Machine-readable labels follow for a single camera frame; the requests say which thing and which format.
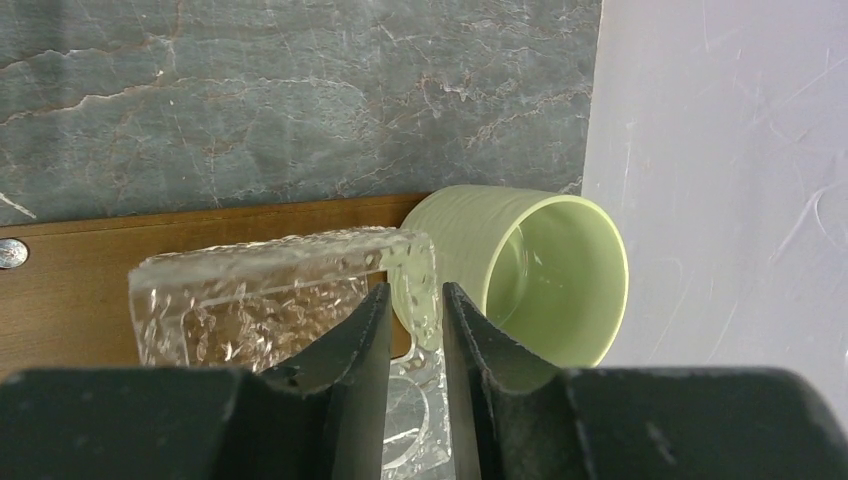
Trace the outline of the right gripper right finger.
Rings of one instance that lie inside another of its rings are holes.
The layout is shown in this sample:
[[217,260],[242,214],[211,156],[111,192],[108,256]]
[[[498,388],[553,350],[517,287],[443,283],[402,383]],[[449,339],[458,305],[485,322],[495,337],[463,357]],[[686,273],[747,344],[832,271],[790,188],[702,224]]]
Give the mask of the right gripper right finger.
[[776,368],[559,368],[443,287],[459,479],[843,479],[847,438]]

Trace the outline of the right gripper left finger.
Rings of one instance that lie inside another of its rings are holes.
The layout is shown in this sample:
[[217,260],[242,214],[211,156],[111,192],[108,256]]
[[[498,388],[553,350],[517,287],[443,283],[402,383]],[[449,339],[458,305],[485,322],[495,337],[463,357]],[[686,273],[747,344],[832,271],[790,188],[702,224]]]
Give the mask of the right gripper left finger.
[[375,479],[391,357],[376,285],[300,353],[244,368],[29,369],[1,385],[5,479]]

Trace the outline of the clear textured toothbrush holder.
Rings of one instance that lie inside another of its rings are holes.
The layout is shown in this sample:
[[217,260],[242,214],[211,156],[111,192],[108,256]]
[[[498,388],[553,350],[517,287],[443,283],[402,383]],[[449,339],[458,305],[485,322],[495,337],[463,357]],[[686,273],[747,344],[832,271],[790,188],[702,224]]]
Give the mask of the clear textured toothbrush holder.
[[411,338],[390,363],[382,475],[452,479],[448,391],[434,246],[421,232],[359,227],[147,258],[128,276],[147,366],[240,366],[299,353],[378,283]]

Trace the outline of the pale green ribbed mug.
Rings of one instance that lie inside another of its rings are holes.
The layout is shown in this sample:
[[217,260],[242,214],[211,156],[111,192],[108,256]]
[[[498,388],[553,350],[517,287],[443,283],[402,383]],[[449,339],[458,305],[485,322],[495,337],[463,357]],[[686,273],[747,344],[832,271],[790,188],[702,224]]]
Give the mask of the pale green ribbed mug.
[[427,196],[402,228],[435,247],[440,283],[558,367],[594,367],[621,326],[629,290],[622,237],[597,204],[574,195],[456,185]]

